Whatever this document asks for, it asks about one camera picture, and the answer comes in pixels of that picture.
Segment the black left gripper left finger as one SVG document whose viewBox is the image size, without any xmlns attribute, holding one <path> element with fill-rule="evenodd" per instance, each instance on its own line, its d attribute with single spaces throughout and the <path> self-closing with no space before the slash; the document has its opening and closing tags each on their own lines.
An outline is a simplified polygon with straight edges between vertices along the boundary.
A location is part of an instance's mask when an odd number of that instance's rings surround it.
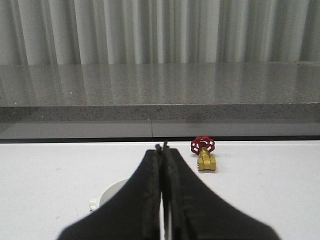
<svg viewBox="0 0 320 240">
<path fill-rule="evenodd" d="M 60 240 L 160 239 L 162 148 L 147 150 L 126 184 L 105 204 L 70 225 Z"/>
</svg>

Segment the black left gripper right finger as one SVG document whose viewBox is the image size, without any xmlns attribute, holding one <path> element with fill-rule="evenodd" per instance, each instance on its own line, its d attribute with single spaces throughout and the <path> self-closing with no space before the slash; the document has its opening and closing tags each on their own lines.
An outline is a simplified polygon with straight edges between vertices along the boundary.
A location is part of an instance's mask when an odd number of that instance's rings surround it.
<svg viewBox="0 0 320 240">
<path fill-rule="evenodd" d="M 211 191 L 179 151 L 161 151 L 164 229 L 167 240 L 277 240 L 268 225 L 248 216 Z"/>
</svg>

